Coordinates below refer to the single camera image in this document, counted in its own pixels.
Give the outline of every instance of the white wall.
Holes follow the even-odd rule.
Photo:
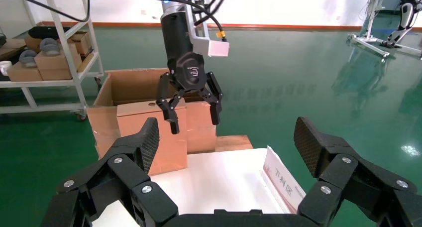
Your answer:
[[[81,0],[55,0],[65,13],[83,18]],[[159,22],[155,0],[92,0],[96,22]],[[358,14],[367,0],[226,0],[216,15],[220,23],[284,25],[362,25]],[[52,20],[49,11],[31,5],[36,22]]]

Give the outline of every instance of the brown box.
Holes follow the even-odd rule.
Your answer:
[[[75,67],[78,68],[82,64],[81,57],[76,51],[75,44],[69,44]],[[41,73],[43,80],[69,80],[72,75],[69,70],[66,56],[63,49],[57,56],[47,56],[44,52],[40,52],[35,57],[35,63]]]
[[[186,98],[187,102],[195,99]],[[216,126],[212,124],[210,105],[207,102],[189,102],[187,108],[188,153],[215,150]]]
[[[28,49],[33,50],[37,53],[39,53],[41,51],[40,48],[39,48],[39,45],[40,45],[42,39],[35,39],[35,38],[32,38],[31,36],[27,35],[24,38],[24,40],[25,40],[25,44],[28,47]]]
[[[92,49],[90,35],[85,31],[77,31],[74,35],[70,36],[67,42],[69,44],[75,44],[78,54],[84,56]]]
[[[8,69],[7,74],[12,82],[42,81],[38,68],[27,68],[20,62],[17,62]]]
[[[177,150],[184,149],[184,156],[187,155],[187,152],[191,152],[186,149],[187,146],[192,147],[195,152],[215,149],[215,126],[207,127],[209,124],[212,125],[210,108],[207,105],[202,105],[203,101],[197,102],[198,98],[189,97],[186,104],[182,101],[179,103],[176,112],[179,118],[180,133],[177,135],[170,134],[170,125],[164,121],[162,111],[157,106],[148,105],[154,103],[160,75],[167,71],[168,69],[134,69],[107,72],[107,78],[94,106],[87,109],[100,158],[105,155],[117,138],[138,132],[149,116],[157,117],[159,122],[159,148],[162,148],[163,144],[174,148],[177,144]],[[174,91],[172,87],[169,87],[168,97],[171,97]],[[187,137],[189,132],[192,135],[200,134],[202,137]],[[169,151],[168,154],[179,155],[178,152],[174,154],[174,151]],[[158,153],[157,155],[159,157],[166,154]],[[157,162],[153,163],[150,173],[153,168],[164,172],[184,166],[184,164],[175,163],[164,165],[160,163],[159,159]]]

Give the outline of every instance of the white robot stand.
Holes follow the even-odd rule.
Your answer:
[[[351,43],[359,43],[359,44],[379,53],[380,55],[382,55],[382,57],[385,58],[388,55],[390,55],[390,52],[384,51],[384,50],[382,50],[378,47],[375,47],[373,44],[371,44],[371,43],[374,43],[374,42],[377,42],[379,44],[385,42],[384,40],[378,39],[378,38],[371,35],[374,18],[380,10],[384,9],[384,7],[382,7],[383,1],[384,0],[369,0],[367,12],[366,12],[366,16],[369,19],[369,22],[368,22],[368,28],[367,28],[366,33],[362,36],[350,34],[347,37],[347,39],[350,40]],[[416,56],[419,57],[419,59],[422,60],[422,56],[421,56],[422,51],[421,50],[413,49],[413,48],[403,46],[403,45],[399,45],[399,44],[395,44],[395,48],[392,48],[392,50],[416,55]]]

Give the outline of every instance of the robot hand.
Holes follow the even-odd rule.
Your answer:
[[[194,25],[196,15],[191,5],[166,1],[163,1],[162,5],[164,14],[161,17],[161,28],[169,72],[160,77],[156,104],[163,111],[164,120],[170,123],[172,133],[177,134],[177,104],[185,94],[198,93],[209,103],[212,123],[217,125],[220,123],[223,94],[214,73],[205,72],[204,56],[227,57],[230,45],[224,34],[223,41],[210,40],[205,21],[202,25]],[[167,100],[169,85],[173,86],[176,92]]]

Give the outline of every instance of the orange baseboard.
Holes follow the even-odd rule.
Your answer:
[[[77,22],[62,22],[63,26],[72,26]],[[52,21],[42,21],[37,25],[54,25]],[[160,23],[120,23],[120,22],[93,22],[97,27],[161,27]],[[302,29],[302,30],[360,30],[361,26],[331,26],[331,25],[284,25],[284,24],[222,24],[224,28],[241,29]]]

